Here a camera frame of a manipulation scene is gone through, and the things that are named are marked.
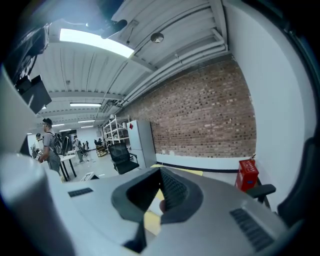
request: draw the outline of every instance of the red box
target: red box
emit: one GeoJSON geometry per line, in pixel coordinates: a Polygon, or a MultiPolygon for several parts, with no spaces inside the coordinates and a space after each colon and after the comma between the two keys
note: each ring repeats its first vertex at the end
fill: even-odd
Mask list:
{"type": "Polygon", "coordinates": [[[259,174],[255,163],[253,159],[239,161],[239,171],[235,180],[238,189],[245,192],[255,186],[259,174]]]}

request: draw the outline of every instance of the black baseboard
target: black baseboard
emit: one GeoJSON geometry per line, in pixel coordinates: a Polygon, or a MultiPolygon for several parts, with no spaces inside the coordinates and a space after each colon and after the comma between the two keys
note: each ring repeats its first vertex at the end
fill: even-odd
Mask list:
{"type": "Polygon", "coordinates": [[[168,167],[174,167],[174,168],[181,168],[181,169],[188,169],[192,171],[203,171],[208,173],[223,173],[223,174],[236,174],[238,173],[237,169],[207,169],[207,168],[196,168],[196,167],[189,167],[189,166],[182,166],[182,165],[176,165],[171,163],[165,163],[165,162],[156,162],[159,165],[168,166],[168,167]]]}

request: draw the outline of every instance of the black office chair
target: black office chair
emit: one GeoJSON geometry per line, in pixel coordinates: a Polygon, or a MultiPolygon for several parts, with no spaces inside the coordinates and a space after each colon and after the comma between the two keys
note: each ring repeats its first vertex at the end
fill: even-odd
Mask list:
{"type": "Polygon", "coordinates": [[[125,174],[139,167],[137,155],[129,153],[125,143],[117,143],[108,146],[114,169],[119,174],[125,174]],[[134,156],[136,162],[130,161],[130,155],[134,156]]]}

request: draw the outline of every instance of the metal shelving unit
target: metal shelving unit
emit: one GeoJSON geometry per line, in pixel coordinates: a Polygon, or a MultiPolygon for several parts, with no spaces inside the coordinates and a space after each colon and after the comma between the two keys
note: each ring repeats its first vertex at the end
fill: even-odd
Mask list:
{"type": "Polygon", "coordinates": [[[130,122],[129,115],[127,117],[115,115],[114,119],[109,121],[103,127],[105,140],[112,142],[112,144],[115,144],[115,142],[120,143],[121,141],[129,139],[128,136],[124,135],[124,131],[128,129],[122,126],[122,123],[128,123],[128,122],[130,122]]]}

